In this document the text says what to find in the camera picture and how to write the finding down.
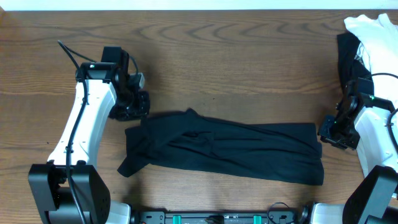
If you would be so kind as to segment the black logo t-shirt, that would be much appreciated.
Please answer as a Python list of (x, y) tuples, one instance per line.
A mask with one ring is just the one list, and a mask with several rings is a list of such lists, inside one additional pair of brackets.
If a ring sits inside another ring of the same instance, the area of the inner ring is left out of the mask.
[(144, 118), (125, 130), (130, 177), (148, 164), (183, 170), (322, 185), (322, 145), (313, 123), (243, 124), (193, 109)]

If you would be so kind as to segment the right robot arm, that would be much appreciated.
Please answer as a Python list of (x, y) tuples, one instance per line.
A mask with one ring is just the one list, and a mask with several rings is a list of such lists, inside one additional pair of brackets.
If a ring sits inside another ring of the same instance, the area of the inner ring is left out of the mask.
[(364, 180), (346, 203), (316, 203), (310, 223), (397, 223), (397, 108), (373, 95), (346, 96), (318, 130), (323, 142), (356, 150)]

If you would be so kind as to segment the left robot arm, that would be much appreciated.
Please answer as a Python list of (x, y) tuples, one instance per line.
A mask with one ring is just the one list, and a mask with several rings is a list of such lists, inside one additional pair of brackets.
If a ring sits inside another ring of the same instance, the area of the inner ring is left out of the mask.
[(108, 118), (139, 119), (149, 95), (143, 73), (127, 66), (86, 62), (76, 72), (76, 95), (63, 134), (45, 164), (33, 164), (28, 181), (43, 223), (132, 223), (132, 208), (111, 200), (97, 172)]

